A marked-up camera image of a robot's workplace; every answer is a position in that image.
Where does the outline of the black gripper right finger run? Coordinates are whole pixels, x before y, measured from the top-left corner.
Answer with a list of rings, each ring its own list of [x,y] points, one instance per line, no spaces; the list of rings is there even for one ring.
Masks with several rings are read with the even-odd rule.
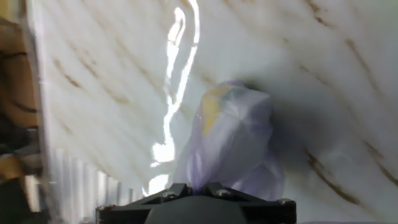
[[[206,184],[202,195],[233,202],[241,210],[248,221],[258,223],[297,223],[297,204],[295,201],[282,198],[267,201],[258,197],[225,187],[219,182]]]

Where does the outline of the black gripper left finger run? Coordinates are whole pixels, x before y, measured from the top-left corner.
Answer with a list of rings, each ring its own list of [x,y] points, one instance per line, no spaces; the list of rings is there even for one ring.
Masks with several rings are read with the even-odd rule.
[[[127,205],[102,205],[96,208],[95,224],[145,223],[157,205],[192,195],[187,184],[172,184],[170,188]]]

